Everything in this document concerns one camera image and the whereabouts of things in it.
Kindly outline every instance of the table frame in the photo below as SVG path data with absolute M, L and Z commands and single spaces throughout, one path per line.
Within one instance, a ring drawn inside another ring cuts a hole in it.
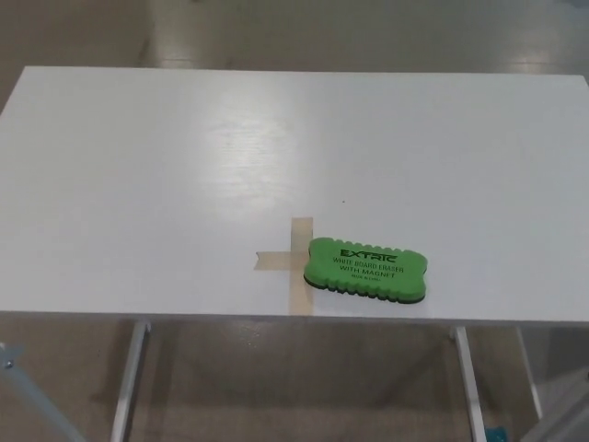
M 136 397 L 136 386 L 139 381 L 143 356 L 147 347 L 151 323 L 146 320 L 135 322 L 133 335 L 129 344 L 127 361 L 117 402 L 110 442 L 124 442 L 131 430 L 133 419 L 133 405 Z M 477 381 L 472 365 L 472 358 L 468 346 L 468 334 L 465 327 L 455 327 L 450 338 L 456 343 L 458 359 L 467 398 L 468 419 L 472 442 L 485 442 L 485 426 L 480 409 Z M 17 357 L 22 353 L 21 347 L 5 347 L 0 344 L 0 377 L 5 378 L 19 393 L 21 399 L 30 403 L 40 414 L 70 442 L 87 442 L 81 433 L 68 421 L 52 401 L 35 385 L 25 371 L 16 364 Z M 581 405 L 589 404 L 589 384 L 584 389 L 575 389 L 563 400 L 562 406 L 543 416 L 528 434 L 523 442 L 538 442 L 545 440 L 548 435 L 562 429 L 571 420 L 573 413 L 577 413 Z

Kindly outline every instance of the gray floor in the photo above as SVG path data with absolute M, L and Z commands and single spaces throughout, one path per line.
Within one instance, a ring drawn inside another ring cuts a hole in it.
M 0 11 L 0 109 L 25 64 L 589 76 L 589 0 L 3 0 Z M 90 440 L 108 440 L 131 327 L 2 318 L 0 339 L 25 344 L 22 365 Z M 466 441 L 446 332 L 156 324 L 130 440 Z M 469 332 L 486 423 L 517 439 L 535 416 L 514 331 Z M 46 431 L 0 383 L 0 440 L 60 440 Z

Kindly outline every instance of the beige tape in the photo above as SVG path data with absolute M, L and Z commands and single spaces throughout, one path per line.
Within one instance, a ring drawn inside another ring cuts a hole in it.
M 293 218 L 291 251 L 259 251 L 254 270 L 290 271 L 289 313 L 293 316 L 313 314 L 313 288 L 305 282 L 303 271 L 309 259 L 309 242 L 313 239 L 313 218 Z

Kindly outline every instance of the metal table leg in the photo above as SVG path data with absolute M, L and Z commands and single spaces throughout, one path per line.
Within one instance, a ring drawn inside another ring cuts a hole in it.
M 29 378 L 22 368 L 17 366 L 16 357 L 22 353 L 21 349 L 6 348 L 0 344 L 0 376 L 7 379 L 20 397 L 33 405 L 60 431 L 70 442 L 86 442 L 86 439 L 70 424 L 67 418 L 49 400 L 43 391 Z
M 547 440 L 577 440 L 571 431 L 587 422 L 589 410 L 589 382 L 583 381 L 568 390 L 534 427 L 522 438 L 522 442 Z
M 464 391 L 467 395 L 468 418 L 470 420 L 472 440 L 473 442 L 485 442 L 487 437 L 485 436 L 482 411 L 480 410 L 477 380 L 475 380 L 475 371 L 470 357 L 470 348 L 468 347 L 467 330 L 464 327 L 456 327 L 454 334 L 458 349 L 458 358 L 460 359 L 460 369 L 462 370 Z
M 137 372 L 142 364 L 145 343 L 144 338 L 150 330 L 151 326 L 147 321 L 139 321 L 135 323 L 133 337 L 131 338 L 131 344 L 129 346 L 129 354 L 127 356 L 127 365 L 122 377 L 119 403 L 117 404 L 117 412 L 112 425 L 110 442 L 123 442 L 130 429 L 130 422 L 133 418 L 131 415 L 131 409 L 133 407 L 135 396 Z

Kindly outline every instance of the green eraser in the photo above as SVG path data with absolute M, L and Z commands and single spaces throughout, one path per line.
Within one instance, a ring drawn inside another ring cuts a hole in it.
M 315 238 L 305 280 L 316 288 L 412 304 L 425 297 L 426 269 L 427 260 L 415 251 Z

